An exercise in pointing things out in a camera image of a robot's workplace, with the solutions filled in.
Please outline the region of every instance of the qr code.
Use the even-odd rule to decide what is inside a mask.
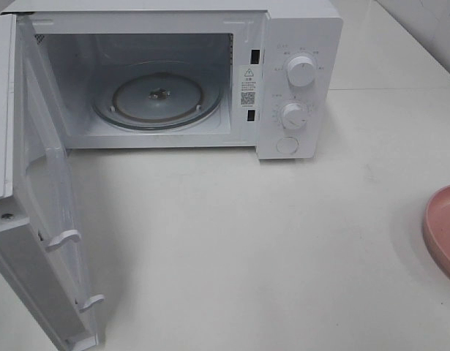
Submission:
[[[241,92],[241,105],[254,105],[255,104],[255,92]]]

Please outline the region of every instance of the round button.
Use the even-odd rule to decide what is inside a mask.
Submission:
[[[308,55],[301,54],[288,62],[286,72],[293,86],[307,86],[315,79],[315,62]]]
[[[299,143],[294,137],[283,137],[277,142],[277,150],[281,154],[291,155],[298,151]]]
[[[282,108],[280,115],[284,128],[300,129],[306,125],[309,112],[306,105],[290,102]]]

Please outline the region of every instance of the control panel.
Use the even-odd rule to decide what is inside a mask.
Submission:
[[[260,159],[314,155],[341,30],[340,18],[270,21]]]

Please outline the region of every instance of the white countertop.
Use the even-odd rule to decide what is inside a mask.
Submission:
[[[370,48],[380,25],[352,2],[364,24],[341,8],[343,35],[362,27],[351,33]],[[73,152],[94,291],[107,297],[100,350],[450,350],[450,280],[421,237],[428,197],[450,184],[450,78],[408,42],[399,62],[423,64],[405,74],[391,59],[348,74],[341,45],[332,88],[367,89],[329,92],[313,160]],[[55,349],[0,276],[9,350]]]

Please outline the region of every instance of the power level knob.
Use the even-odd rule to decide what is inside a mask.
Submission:
[[[306,105],[290,102],[282,108],[280,115],[284,128],[300,129],[306,125],[309,112]]]
[[[307,86],[315,79],[316,65],[307,54],[293,57],[286,66],[288,80],[293,86]]]

